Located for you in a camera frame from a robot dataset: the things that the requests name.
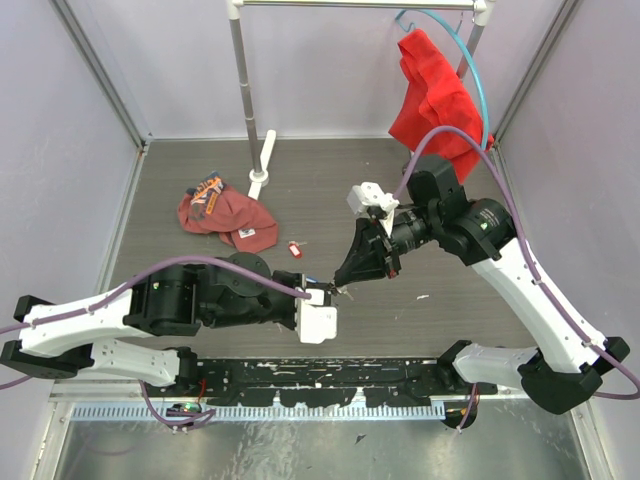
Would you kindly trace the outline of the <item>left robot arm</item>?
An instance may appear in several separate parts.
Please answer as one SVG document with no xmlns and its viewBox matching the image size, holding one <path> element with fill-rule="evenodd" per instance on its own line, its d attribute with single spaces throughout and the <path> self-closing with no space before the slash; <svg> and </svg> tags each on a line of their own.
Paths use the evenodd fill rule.
<svg viewBox="0 0 640 480">
<path fill-rule="evenodd" d="M 293 329 L 297 307 L 311 297 L 304 275 L 271 271 L 256 254 L 170 258 L 79 301 L 21 297 L 12 327 L 18 337 L 4 343 L 1 363 L 28 378 L 64 380 L 93 370 L 188 396 L 200 384 L 189 349 L 147 351 L 126 339 L 193 337 L 203 326 L 268 321 Z"/>
</svg>

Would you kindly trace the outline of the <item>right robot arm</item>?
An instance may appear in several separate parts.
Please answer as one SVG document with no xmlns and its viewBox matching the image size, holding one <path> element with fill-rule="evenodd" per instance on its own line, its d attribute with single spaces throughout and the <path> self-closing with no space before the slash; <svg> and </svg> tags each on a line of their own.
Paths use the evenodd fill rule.
<svg viewBox="0 0 640 480">
<path fill-rule="evenodd" d="M 552 414 L 589 400 L 612 363 L 629 355 L 628 344 L 578 315 L 534 257 L 523 254 L 507 209 L 492 199 L 468 199 L 449 161 L 422 156 L 409 175 L 412 202 L 402 213 L 378 184 L 352 187 L 347 202 L 358 218 L 350 250 L 334 274 L 335 290 L 392 279 L 400 273 L 401 256 L 435 241 L 486 280 L 536 342 L 507 349 L 459 340 L 437 360 L 442 388 L 452 394 L 478 383 L 519 388 Z"/>
</svg>

